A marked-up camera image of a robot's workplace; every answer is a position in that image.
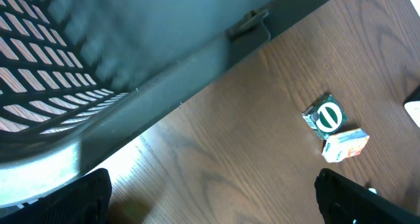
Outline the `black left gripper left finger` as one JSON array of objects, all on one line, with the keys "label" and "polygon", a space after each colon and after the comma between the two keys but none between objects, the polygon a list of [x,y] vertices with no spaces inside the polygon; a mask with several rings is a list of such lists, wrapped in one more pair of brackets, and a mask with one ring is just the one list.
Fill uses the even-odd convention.
[{"label": "black left gripper left finger", "polygon": [[109,222],[112,184],[107,169],[100,168],[1,218],[6,224],[58,224]]}]

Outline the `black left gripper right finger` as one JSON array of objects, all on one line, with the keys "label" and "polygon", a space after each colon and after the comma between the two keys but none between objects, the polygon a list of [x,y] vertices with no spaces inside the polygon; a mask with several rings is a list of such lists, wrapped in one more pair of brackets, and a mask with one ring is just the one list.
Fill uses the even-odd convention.
[{"label": "black left gripper right finger", "polygon": [[323,168],[314,187],[325,223],[418,223],[408,212],[335,171]]}]

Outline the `orange tissue pack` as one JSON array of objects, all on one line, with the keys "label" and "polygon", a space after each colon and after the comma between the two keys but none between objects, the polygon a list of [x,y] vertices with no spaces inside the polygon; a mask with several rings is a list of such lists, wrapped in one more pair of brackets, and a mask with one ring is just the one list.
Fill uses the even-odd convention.
[{"label": "orange tissue pack", "polygon": [[353,129],[331,135],[325,142],[322,156],[328,163],[338,163],[357,156],[364,149],[370,136],[362,129]]}]

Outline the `round clear packaged item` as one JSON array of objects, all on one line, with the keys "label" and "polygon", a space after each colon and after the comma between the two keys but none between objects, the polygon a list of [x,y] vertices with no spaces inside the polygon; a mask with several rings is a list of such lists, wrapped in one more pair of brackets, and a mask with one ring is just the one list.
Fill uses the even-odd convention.
[{"label": "round clear packaged item", "polygon": [[324,93],[304,112],[302,117],[321,140],[327,140],[347,121],[347,115],[330,93]]}]

